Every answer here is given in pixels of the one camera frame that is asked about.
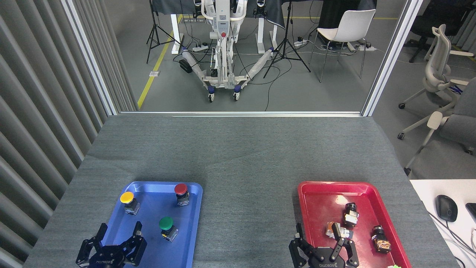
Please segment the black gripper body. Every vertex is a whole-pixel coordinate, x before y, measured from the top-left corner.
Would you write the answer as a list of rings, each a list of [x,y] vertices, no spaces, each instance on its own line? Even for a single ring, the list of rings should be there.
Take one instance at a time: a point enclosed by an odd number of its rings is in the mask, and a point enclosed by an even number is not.
[[[129,246],[107,245],[94,249],[95,254],[89,259],[89,268],[124,268]]]
[[[308,254],[308,263],[312,268],[345,268],[346,262],[340,256],[342,247],[317,247]]]

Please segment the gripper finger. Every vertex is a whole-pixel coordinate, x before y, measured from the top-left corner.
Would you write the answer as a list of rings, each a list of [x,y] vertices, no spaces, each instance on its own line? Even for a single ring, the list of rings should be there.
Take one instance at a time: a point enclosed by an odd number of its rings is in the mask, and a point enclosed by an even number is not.
[[[132,236],[120,244],[119,252],[122,257],[120,266],[132,265],[137,267],[142,260],[145,249],[147,247],[147,241],[142,236],[142,223],[137,221],[132,233]]]
[[[299,248],[308,257],[307,261],[300,255]],[[308,264],[310,268],[317,267],[316,248],[304,239],[302,225],[300,223],[296,224],[296,234],[294,239],[289,243],[289,251],[294,268],[304,268],[306,264]]]
[[[83,240],[78,256],[76,258],[76,264],[79,267],[87,267],[90,265],[90,261],[92,260],[92,257],[90,257],[90,253],[93,248],[96,252],[93,256],[99,256],[103,253],[102,240],[104,239],[106,231],[107,224],[102,223],[95,236],[90,239]]]
[[[331,252],[330,261],[337,261],[340,257],[340,251],[342,247],[344,247],[347,252],[347,261],[345,262],[344,267],[357,268],[359,266],[359,259],[355,247],[355,242],[352,239],[349,239],[348,237],[341,236],[340,227],[337,223],[333,223],[331,228],[334,235],[334,239],[337,243]]]

